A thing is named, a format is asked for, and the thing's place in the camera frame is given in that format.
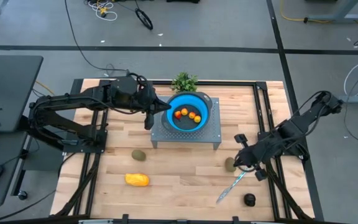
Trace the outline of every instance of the green plant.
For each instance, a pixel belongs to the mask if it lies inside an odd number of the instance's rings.
[[[196,75],[189,75],[187,72],[181,72],[176,79],[172,80],[171,89],[177,93],[183,91],[196,91],[198,79]]]

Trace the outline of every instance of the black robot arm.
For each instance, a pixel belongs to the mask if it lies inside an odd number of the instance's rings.
[[[149,130],[154,124],[153,115],[168,110],[171,106],[157,97],[152,82],[141,75],[129,73],[124,77],[116,77],[107,85],[88,88],[79,94],[40,97],[35,103],[30,104],[29,133],[46,142],[57,141],[60,144],[71,145],[79,143],[66,141],[44,128],[53,126],[74,133],[83,143],[92,144],[99,141],[95,125],[83,126],[56,113],[77,108],[88,108],[91,111],[112,109],[124,114],[146,113],[144,127]]]
[[[235,136],[236,141],[241,143],[243,148],[238,152],[234,166],[246,172],[255,170],[256,178],[259,181],[270,177],[299,219],[311,218],[303,213],[277,177],[271,164],[271,158],[281,156],[285,151],[294,147],[302,148],[303,146],[300,144],[302,139],[315,129],[320,117],[341,112],[343,101],[337,99],[330,92],[317,92],[310,99],[316,95],[317,97],[311,104],[310,109],[301,115],[294,115],[289,120],[281,122],[256,144],[248,146],[247,139],[243,134]],[[261,168],[260,163],[265,164],[266,169]]]

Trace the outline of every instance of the kiwi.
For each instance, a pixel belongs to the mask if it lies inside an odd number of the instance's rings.
[[[224,161],[224,167],[226,168],[226,170],[228,172],[234,172],[236,171],[236,168],[233,166],[234,164],[234,159],[231,157],[228,157],[225,161]]]
[[[145,161],[146,160],[146,153],[141,150],[133,150],[132,151],[132,158],[137,161]]]

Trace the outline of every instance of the wooden tabletop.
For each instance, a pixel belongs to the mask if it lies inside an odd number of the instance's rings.
[[[82,91],[97,86],[99,80],[84,80]],[[290,117],[290,110],[282,82],[267,82],[270,105],[275,124]],[[172,96],[166,85],[155,85],[160,96]],[[214,151],[212,144],[189,142],[160,142],[153,149],[150,131],[144,129],[144,114],[125,115],[109,110],[108,141],[101,156],[92,218],[187,219],[187,220],[273,220],[267,180],[259,182],[254,173],[247,174],[218,205],[216,199],[241,173],[226,172],[224,161],[234,157],[241,145],[234,135],[244,133],[249,144],[255,144],[259,124],[254,94],[249,86],[199,86],[198,91],[218,97],[221,112],[222,143]],[[264,100],[260,94],[262,109]],[[76,110],[74,121],[90,124],[92,111]],[[144,162],[131,157],[134,149],[147,155]],[[76,154],[63,166],[51,213],[56,213],[70,199],[78,186],[83,154]],[[301,161],[293,156],[282,157],[288,191],[309,216],[313,215],[308,186]],[[124,174],[143,173],[150,177],[147,187],[126,185]],[[282,197],[277,190],[280,214]],[[247,207],[243,196],[256,196],[256,206]],[[85,210],[86,200],[81,204]]]

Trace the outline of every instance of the gray floor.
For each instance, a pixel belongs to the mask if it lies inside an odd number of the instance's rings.
[[[303,18],[333,12],[342,3],[285,0],[285,15]],[[135,6],[132,1],[123,4]],[[201,0],[201,4],[192,4],[155,0],[139,4],[154,22],[152,32],[120,6],[114,7],[118,19],[106,22],[97,19],[82,1],[68,0],[80,45],[277,48],[265,1]],[[280,1],[273,0],[273,5],[286,49],[354,49],[352,43],[358,39],[356,23],[305,25],[286,21],[279,14]],[[353,11],[358,13],[358,5]],[[0,16],[0,45],[74,45],[64,2],[10,0]],[[44,63],[38,80],[56,94],[70,91],[75,78],[103,77],[105,73],[90,67],[77,51],[0,50],[0,54],[42,55]],[[186,71],[201,79],[284,80],[278,54],[92,51],[85,55],[97,66],[113,63],[116,68],[128,68],[147,78],[173,78]],[[358,63],[358,56],[287,54],[287,60],[300,104],[318,90],[343,95],[344,78]],[[355,71],[349,81],[354,82],[357,76]],[[72,118],[73,111],[64,115]],[[344,129],[343,116],[341,113],[322,118],[308,137],[308,145],[325,220],[358,223],[358,142]],[[349,107],[347,123],[358,136],[358,106]],[[7,197],[0,216],[43,197],[56,183],[56,172],[29,172],[23,189],[30,198],[22,202]],[[52,197],[10,220],[46,217],[51,203]]]

